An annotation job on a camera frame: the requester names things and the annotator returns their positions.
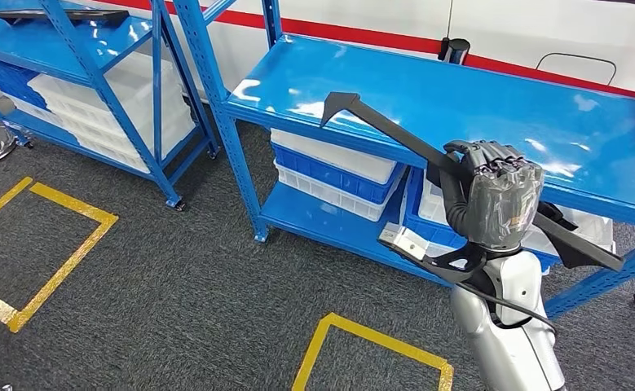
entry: white wall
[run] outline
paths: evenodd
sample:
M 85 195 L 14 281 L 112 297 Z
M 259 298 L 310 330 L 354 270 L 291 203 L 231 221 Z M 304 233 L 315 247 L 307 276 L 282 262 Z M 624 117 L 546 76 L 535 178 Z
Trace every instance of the white wall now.
M 475 55 L 529 68 L 535 68 L 544 55 L 553 52 L 610 60 L 617 66 L 611 84 L 635 91 L 633 4 L 454 0 L 451 34 L 468 39 Z M 603 62 L 575 59 L 562 59 L 545 70 L 593 81 L 609 79 L 611 74 L 611 66 Z
M 447 33 L 450 1 L 280 0 L 280 11 L 284 18 L 440 39 Z M 201 0 L 202 5 L 211 3 Z M 262 14 L 259 0 L 238 0 L 231 9 Z M 151 15 L 137 9 L 130 12 Z M 172 19 L 187 50 L 178 18 L 172 15 Z M 553 52 L 610 60 L 617 66 L 611 85 L 635 91 L 635 5 L 598 0 L 454 0 L 450 29 L 451 37 L 470 41 L 474 55 L 529 68 Z M 209 33 L 224 83 L 232 90 L 266 52 L 264 30 L 213 23 Z M 602 83 L 612 72 L 602 61 L 565 57 L 549 58 L 540 68 Z

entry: shelf shelf board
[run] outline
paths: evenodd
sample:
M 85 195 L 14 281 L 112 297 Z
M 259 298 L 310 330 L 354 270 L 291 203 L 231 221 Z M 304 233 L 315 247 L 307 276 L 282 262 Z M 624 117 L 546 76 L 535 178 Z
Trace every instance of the shelf shelf board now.
M 61 2 L 65 9 L 89 9 Z M 41 8 L 37 0 L 0 0 L 0 10 Z M 152 21 L 130 16 L 116 29 L 94 22 L 75 26 L 84 45 L 104 72 L 152 36 Z M 48 20 L 10 26 L 0 20 L 0 60 L 83 86 L 90 82 L 63 38 Z
M 318 127 L 331 91 L 430 145 L 512 144 L 546 170 L 546 200 L 635 224 L 635 99 L 410 55 L 284 35 L 235 88 L 234 117 L 425 167 L 350 113 Z
M 129 165 L 124 165 L 119 161 L 110 159 L 106 156 L 93 152 L 90 149 L 86 149 L 80 146 L 77 142 L 77 139 L 74 138 L 74 136 L 72 136 L 67 130 L 52 125 L 51 123 L 48 123 L 46 121 L 40 120 L 35 116 L 30 116 L 26 112 L 14 110 L 3 117 L 3 122 L 5 123 L 5 125 L 9 125 L 10 127 L 18 130 L 26 129 L 32 134 L 37 135 L 39 138 L 43 138 L 54 144 L 58 144 L 61 147 L 69 149 L 73 152 L 89 156 L 92 159 L 102 161 L 107 165 L 123 169 L 131 174 L 135 174 L 143 178 L 152 178 L 152 175 L 149 173 L 144 173 L 130 167 Z
M 371 222 L 278 182 L 260 213 L 270 225 L 449 286 L 377 242 L 386 222 L 399 221 L 404 183 L 391 197 L 379 222 Z

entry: yellow floor tape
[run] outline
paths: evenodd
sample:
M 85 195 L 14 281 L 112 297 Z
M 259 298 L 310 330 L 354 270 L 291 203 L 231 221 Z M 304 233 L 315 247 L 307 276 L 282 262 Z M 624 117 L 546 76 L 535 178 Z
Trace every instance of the yellow floor tape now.
M 10 200 L 16 197 L 30 183 L 31 178 L 24 178 L 20 183 L 15 185 L 9 192 L 0 197 L 0 208 L 5 206 Z M 99 222 L 99 226 L 89 237 L 80 245 L 80 247 L 68 258 L 68 260 L 53 274 L 46 284 L 38 291 L 38 293 L 29 301 L 29 303 L 18 311 L 8 305 L 5 301 L 0 300 L 0 321 L 5 323 L 11 332 L 18 332 L 29 319 L 37 312 L 41 305 L 55 291 L 65 278 L 74 270 L 84 256 L 101 240 L 106 232 L 115 224 L 118 217 L 95 208 L 69 195 L 61 193 L 39 182 L 29 188 L 32 193 L 51 200 L 67 209 L 80 213 Z
M 322 344 L 324 343 L 324 339 L 327 337 L 327 332 L 329 332 L 330 326 L 341 328 L 342 330 L 374 342 L 375 344 L 387 349 L 394 350 L 396 353 L 403 354 L 404 356 L 422 362 L 430 367 L 439 369 L 440 374 L 437 390 L 451 391 L 454 368 L 447 362 L 447 360 L 392 338 L 386 334 L 382 334 L 372 328 L 368 328 L 346 318 L 342 318 L 335 313 L 328 314 L 322 318 L 320 323 L 317 325 L 315 334 L 310 341 L 310 345 L 307 347 L 307 351 L 305 352 L 305 358 L 302 360 L 296 379 L 293 382 L 293 391 L 305 389 L 307 379 L 310 377 L 310 372 L 312 372 L 317 356 L 320 354 Z

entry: red stripe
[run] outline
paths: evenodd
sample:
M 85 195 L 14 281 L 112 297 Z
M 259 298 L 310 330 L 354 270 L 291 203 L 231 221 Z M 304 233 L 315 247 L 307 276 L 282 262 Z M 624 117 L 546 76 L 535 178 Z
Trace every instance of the red stripe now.
M 139 8 L 141 10 L 152 9 L 148 0 L 99 1 L 124 7 Z M 165 4 L 170 14 L 177 15 L 173 3 L 165 2 Z M 251 14 L 248 12 L 226 10 L 216 20 L 221 23 L 253 27 L 256 29 L 264 29 L 264 17 L 262 15 Z M 438 53 L 441 48 L 441 41 L 435 39 L 412 37 L 410 35 L 385 33 L 382 31 L 367 29 L 357 29 L 354 27 L 337 26 L 335 24 L 325 24 L 308 22 L 305 20 L 281 18 L 281 26 L 286 33 L 308 35 L 311 37 L 326 39 L 336 39 L 346 42 L 357 42 L 367 45 L 389 47 L 392 49 L 403 49 L 406 51 Z M 499 61 L 496 59 L 480 57 L 478 55 L 468 55 L 466 57 L 465 65 L 474 68 L 486 69 L 488 71 L 507 73 L 510 75 L 528 77 L 541 81 L 549 81 L 566 86 L 586 88 L 589 90 L 609 92 L 612 94 L 620 94 L 635 98 L 635 91 L 625 90 L 613 86 L 605 86 L 603 84 L 594 83 L 592 81 L 558 75 L 557 73 L 540 71 L 533 68 L 523 67 L 521 65 L 506 63 L 504 61 Z

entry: shelf caster wheel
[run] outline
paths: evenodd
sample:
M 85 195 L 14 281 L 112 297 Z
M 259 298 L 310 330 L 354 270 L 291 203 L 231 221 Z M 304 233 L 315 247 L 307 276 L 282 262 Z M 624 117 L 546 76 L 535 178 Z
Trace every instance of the shelf caster wheel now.
M 182 212 L 186 206 L 187 204 L 185 204 L 185 201 L 180 200 L 173 208 L 179 212 Z

